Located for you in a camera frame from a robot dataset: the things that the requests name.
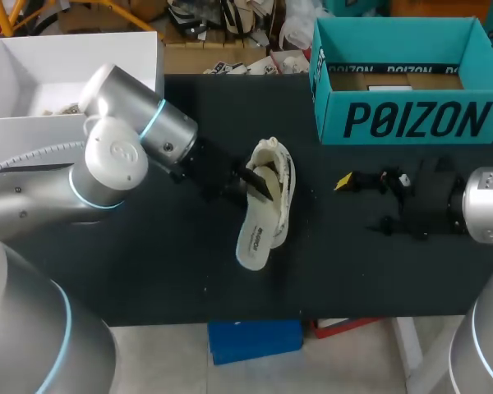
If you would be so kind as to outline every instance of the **white cardboard box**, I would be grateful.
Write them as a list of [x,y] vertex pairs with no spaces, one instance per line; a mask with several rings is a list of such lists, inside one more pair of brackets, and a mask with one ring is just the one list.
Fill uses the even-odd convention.
[[[0,39],[0,162],[52,144],[85,140],[85,116],[58,113],[78,103],[82,88],[113,63],[164,94],[163,48],[154,32]],[[78,149],[21,165],[73,163]]]

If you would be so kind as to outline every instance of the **black tabletop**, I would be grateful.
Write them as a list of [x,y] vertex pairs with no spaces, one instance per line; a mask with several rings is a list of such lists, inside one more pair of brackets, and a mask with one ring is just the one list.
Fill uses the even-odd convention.
[[397,213],[391,194],[334,193],[351,170],[414,174],[443,153],[466,176],[493,165],[493,144],[322,146],[307,76],[166,76],[166,97],[238,155],[272,135],[287,146],[297,170],[288,238],[247,271],[235,258],[244,212],[151,167],[106,220],[10,243],[108,324],[464,314],[493,272],[493,247],[466,236],[366,230]]

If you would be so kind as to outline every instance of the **floor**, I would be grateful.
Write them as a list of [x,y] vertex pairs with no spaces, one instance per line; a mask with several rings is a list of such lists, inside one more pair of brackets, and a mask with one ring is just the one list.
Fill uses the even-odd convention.
[[214,366],[206,324],[113,328],[122,358],[118,394],[403,394],[402,362],[388,320],[300,351]]

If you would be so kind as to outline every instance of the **white flip-flop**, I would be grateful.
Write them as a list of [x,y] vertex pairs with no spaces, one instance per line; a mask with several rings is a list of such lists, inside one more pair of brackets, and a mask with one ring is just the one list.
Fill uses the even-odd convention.
[[281,189],[279,223],[272,242],[272,249],[274,249],[281,246],[287,239],[290,205],[296,188],[296,169],[293,158],[287,148],[275,137],[259,142],[246,167],[255,170],[257,167],[267,165],[275,170]]
[[259,271],[266,265],[274,243],[279,224],[281,189],[277,175],[270,168],[256,167],[254,172],[265,179],[273,201],[254,187],[247,187],[248,209],[237,239],[236,257],[243,267]]

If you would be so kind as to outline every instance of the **yellow pipe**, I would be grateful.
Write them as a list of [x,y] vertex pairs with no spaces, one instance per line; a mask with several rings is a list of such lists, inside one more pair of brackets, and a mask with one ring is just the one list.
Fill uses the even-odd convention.
[[14,25],[16,23],[16,19],[18,19],[18,16],[20,15],[20,11],[22,11],[24,5],[25,5],[25,0],[15,1],[15,5],[13,6],[11,14],[9,14],[9,23],[11,25]]
[[13,36],[13,28],[11,23],[9,23],[9,18],[7,17],[6,9],[3,7],[2,0],[0,0],[0,27],[2,28],[2,33],[6,37]]
[[39,8],[37,11],[33,12],[31,15],[29,15],[27,18],[25,18],[22,22],[17,23],[13,29],[17,30],[17,29],[21,28],[23,25],[25,25],[26,23],[29,23],[34,18],[36,18],[38,15],[40,15],[42,12],[46,11],[48,8],[51,8],[52,6],[53,6],[53,1],[49,1],[45,6]]
[[154,31],[159,35],[160,39],[163,39],[163,35],[160,34],[156,29],[148,25],[147,23],[141,21],[139,18],[136,16],[132,15],[130,12],[126,11],[124,8],[118,6],[117,4],[111,2],[110,0],[100,0],[99,1],[101,4],[104,4],[107,8],[112,10],[113,12],[116,12],[118,15],[122,16],[124,19],[127,21],[130,21],[137,27],[140,27],[143,30],[146,31]]

